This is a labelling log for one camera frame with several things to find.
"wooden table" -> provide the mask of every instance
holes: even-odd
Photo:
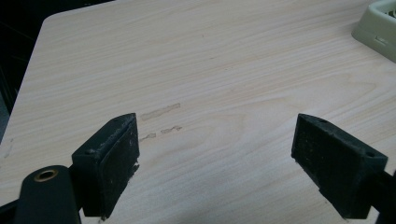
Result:
[[[306,113],[396,169],[396,65],[351,37],[369,4],[134,0],[49,17],[0,148],[0,204],[135,112],[141,166],[106,223],[374,223],[374,208],[343,220],[290,157]]]

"wood grain surface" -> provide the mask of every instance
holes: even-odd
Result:
[[[374,223],[374,208],[343,220],[290,157],[306,113],[396,169],[396,65],[351,36],[370,3],[134,0],[47,18],[0,147],[0,204],[135,112],[141,166],[106,223]]]

